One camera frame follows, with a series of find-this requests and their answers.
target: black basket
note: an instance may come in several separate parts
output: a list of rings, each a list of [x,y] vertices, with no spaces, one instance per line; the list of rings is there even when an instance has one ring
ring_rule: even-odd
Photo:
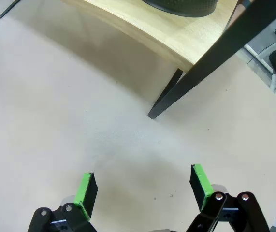
[[[162,11],[185,17],[203,17],[211,14],[218,0],[143,0]]]

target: black round container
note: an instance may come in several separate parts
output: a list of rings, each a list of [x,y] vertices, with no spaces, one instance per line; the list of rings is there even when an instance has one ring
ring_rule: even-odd
[[[218,0],[143,0],[144,2],[174,15],[203,17],[211,14]]]

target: green gripper pad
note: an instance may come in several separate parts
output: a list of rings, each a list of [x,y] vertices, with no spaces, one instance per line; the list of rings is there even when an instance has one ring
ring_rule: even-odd
[[[82,209],[87,221],[91,218],[97,191],[94,173],[84,173],[73,203]]]
[[[190,185],[194,192],[199,210],[201,211],[208,198],[214,192],[201,164],[194,164],[191,166]]]

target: black cable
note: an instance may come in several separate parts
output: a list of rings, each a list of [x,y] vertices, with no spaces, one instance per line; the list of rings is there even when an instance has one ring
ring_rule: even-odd
[[[266,48],[264,48],[263,50],[261,50],[256,56],[254,56],[249,62],[247,62],[246,65],[248,65],[248,63],[250,63],[253,59],[255,59],[261,52],[263,52],[265,49],[267,49],[268,47],[272,46],[273,44],[275,44],[276,42],[270,44],[269,46],[267,46]]]

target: floor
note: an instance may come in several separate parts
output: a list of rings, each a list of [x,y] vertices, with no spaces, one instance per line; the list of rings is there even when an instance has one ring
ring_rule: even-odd
[[[151,120],[146,115],[175,70],[59,0],[16,5],[0,20],[0,231],[26,231],[35,209],[56,209],[88,171],[99,184],[92,218],[99,231],[185,231],[198,213],[189,197],[192,163],[233,194],[253,189],[269,202],[263,192],[276,176],[276,125],[269,124],[276,104],[271,114],[258,105],[260,80],[247,86],[243,70],[222,70]],[[232,73],[240,74],[226,78]],[[268,173],[254,158],[243,160],[251,154]],[[276,201],[263,206],[274,208]]]

